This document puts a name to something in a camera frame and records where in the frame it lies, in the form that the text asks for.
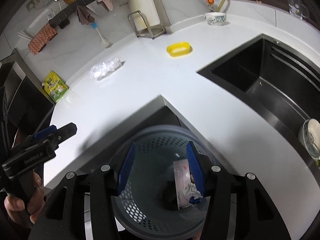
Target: black kitchen sink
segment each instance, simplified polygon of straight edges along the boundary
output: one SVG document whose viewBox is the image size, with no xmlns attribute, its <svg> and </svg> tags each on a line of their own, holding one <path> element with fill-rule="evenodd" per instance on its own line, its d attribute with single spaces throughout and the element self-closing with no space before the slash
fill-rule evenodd
<svg viewBox="0 0 320 240">
<path fill-rule="evenodd" d="M 198 73 L 237 96 L 271 125 L 286 126 L 296 137 L 306 119 L 320 120 L 319 68 L 265 35 Z"/>
</svg>

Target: human hand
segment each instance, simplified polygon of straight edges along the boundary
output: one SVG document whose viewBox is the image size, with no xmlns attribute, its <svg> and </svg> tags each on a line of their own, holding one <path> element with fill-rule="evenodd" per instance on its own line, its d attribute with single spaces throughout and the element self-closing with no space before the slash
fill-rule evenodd
<svg viewBox="0 0 320 240">
<path fill-rule="evenodd" d="M 202 234 L 202 231 L 199 232 L 199 233 L 197 233 L 197 234 L 192 238 L 192 240 L 199 240 L 200 237 L 201 237 L 201 234 Z"/>
<path fill-rule="evenodd" d="M 36 190 L 33 193 L 28 203 L 27 210 L 29 214 L 31 214 L 30 215 L 31 222 L 35 223 L 37 217 L 39 216 L 42 208 L 45 205 L 45 202 L 43 200 L 44 191 L 40 187 L 41 178 L 35 172 L 33 173 L 33 183 L 34 183 L 34 186 L 36 187 Z M 4 200 L 4 206 L 13 222 L 19 225 L 25 224 L 19 215 L 19 212 L 25 209 L 24 202 L 21 199 L 14 196 L 7 196 Z"/>
</svg>

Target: yellow soap dish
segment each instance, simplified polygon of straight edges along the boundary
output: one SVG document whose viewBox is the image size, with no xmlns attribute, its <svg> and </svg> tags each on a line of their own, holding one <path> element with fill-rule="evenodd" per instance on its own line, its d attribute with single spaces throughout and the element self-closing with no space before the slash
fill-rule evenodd
<svg viewBox="0 0 320 240">
<path fill-rule="evenodd" d="M 186 55 L 190 52 L 190 44 L 187 42 L 178 42 L 167 47 L 167 52 L 171 57 Z"/>
</svg>

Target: paper towel roll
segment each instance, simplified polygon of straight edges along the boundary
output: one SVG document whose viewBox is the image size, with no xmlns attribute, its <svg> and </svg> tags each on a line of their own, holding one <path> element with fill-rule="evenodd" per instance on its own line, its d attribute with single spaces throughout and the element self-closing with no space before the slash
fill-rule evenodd
<svg viewBox="0 0 320 240">
<path fill-rule="evenodd" d="M 155 26 L 160 24 L 160 19 L 156 10 L 156 6 L 153 0 L 128 0 L 129 8 L 131 12 L 141 11 L 148 19 L 150 26 Z M 134 23 L 138 31 L 146 29 L 140 15 L 133 15 Z"/>
</svg>

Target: gray plastic basket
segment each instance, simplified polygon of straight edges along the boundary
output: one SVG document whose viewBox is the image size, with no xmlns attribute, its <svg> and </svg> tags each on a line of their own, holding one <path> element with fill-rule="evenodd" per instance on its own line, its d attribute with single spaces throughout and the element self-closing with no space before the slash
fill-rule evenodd
<svg viewBox="0 0 320 240">
<path fill-rule="evenodd" d="M 163 207 L 161 196 L 167 181 L 174 181 L 173 161 L 186 159 L 186 144 L 193 141 L 199 153 L 218 161 L 187 129 L 173 125 L 146 128 L 130 140 L 136 156 L 125 190 L 112 198 L 119 222 L 142 239 L 187 239 L 201 232 L 209 199 L 179 211 Z"/>
</svg>

